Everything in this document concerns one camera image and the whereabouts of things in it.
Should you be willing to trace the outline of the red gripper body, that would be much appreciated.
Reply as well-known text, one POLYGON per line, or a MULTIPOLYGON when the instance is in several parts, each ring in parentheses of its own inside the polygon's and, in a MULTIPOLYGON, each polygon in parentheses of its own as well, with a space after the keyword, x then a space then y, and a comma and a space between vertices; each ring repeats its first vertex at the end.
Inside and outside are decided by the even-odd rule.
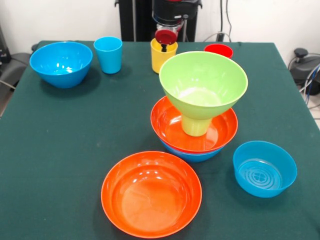
POLYGON ((177 41, 177 33, 171 29, 158 29, 155 39, 162 45, 172 45, 177 41))

